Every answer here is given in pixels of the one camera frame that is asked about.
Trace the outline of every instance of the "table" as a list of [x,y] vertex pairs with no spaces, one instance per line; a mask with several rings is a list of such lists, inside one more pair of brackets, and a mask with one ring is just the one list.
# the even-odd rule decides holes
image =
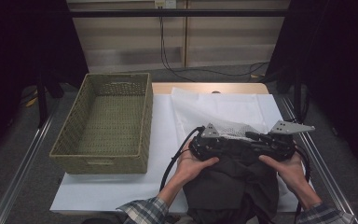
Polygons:
[[[157,195],[158,187],[171,157],[178,146],[174,128],[172,102],[169,93],[172,87],[188,91],[209,93],[258,93],[260,109],[265,122],[272,128],[282,119],[273,97],[263,84],[242,83],[153,83],[152,134],[150,139],[149,164],[145,175],[68,175],[65,174],[57,192],[51,211],[72,215],[114,211],[116,207],[136,199]],[[163,124],[156,119],[163,119]],[[293,193],[282,194],[278,211],[294,212],[297,200]],[[173,202],[172,213],[185,213],[186,197],[181,191]]]

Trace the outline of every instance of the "plaid sleeve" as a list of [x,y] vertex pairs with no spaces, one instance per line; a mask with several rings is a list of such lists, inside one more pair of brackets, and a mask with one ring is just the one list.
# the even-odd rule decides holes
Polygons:
[[355,216],[331,208],[324,203],[314,205],[309,210],[302,212],[297,220],[297,224],[350,224],[353,223]]
[[168,214],[167,204],[158,197],[126,203],[118,209],[129,216],[124,222],[125,224],[164,223],[164,218]]

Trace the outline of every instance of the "black fabric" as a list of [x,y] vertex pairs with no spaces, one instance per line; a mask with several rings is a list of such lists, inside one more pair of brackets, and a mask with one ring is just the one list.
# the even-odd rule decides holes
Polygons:
[[188,214],[198,223],[245,223],[258,215],[276,215],[276,172],[238,140],[224,143],[220,162],[184,186]]

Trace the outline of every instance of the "gray carpet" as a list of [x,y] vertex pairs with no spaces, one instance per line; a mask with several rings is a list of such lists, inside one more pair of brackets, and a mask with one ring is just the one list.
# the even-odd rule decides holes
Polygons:
[[[234,74],[244,74],[250,66],[219,66],[210,67],[216,71]],[[262,74],[265,67],[262,67],[255,74]],[[154,81],[186,81],[174,76],[167,70],[148,71],[152,74]],[[200,82],[256,82],[258,78],[249,76],[222,76],[200,70],[177,73],[181,76],[191,78]],[[19,194],[13,206],[5,217],[4,223],[74,223],[79,224],[83,220],[91,217],[104,217],[117,223],[117,217],[112,214],[99,214],[95,216],[64,216],[49,211],[55,193],[60,185],[63,170],[53,163],[48,154],[54,144],[61,126],[75,100],[77,90],[66,84],[62,84],[65,95],[60,99],[52,99],[48,95],[48,108],[57,106],[55,116],[51,122],[49,131],[39,148],[39,152],[34,159],[32,169],[27,174]],[[275,83],[269,83],[268,89],[271,93],[276,93]],[[282,95],[274,95],[279,107],[282,107],[280,99]],[[286,114],[282,114],[284,119],[288,119]],[[332,175],[341,187],[343,193],[348,198],[354,213],[358,216],[358,160],[356,160],[344,139],[335,136],[332,132],[332,124],[325,117],[323,111],[315,102],[310,100],[310,109],[305,121],[308,125],[316,127],[316,131],[311,134],[316,146],[320,150],[323,158],[330,169]],[[28,147],[31,145],[38,124],[38,107],[36,105],[25,107],[21,106],[11,126],[0,141],[0,199],[3,197],[12,177],[21,164]],[[334,205],[334,201],[329,196],[329,192],[317,171],[312,173],[312,183],[322,198],[329,204]],[[293,214],[279,214],[274,221],[276,223],[293,223]]]

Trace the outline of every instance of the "basket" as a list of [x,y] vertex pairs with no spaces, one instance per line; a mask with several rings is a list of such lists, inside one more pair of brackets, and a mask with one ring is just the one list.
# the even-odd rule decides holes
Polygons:
[[68,174],[147,172],[149,74],[87,74],[49,156]]

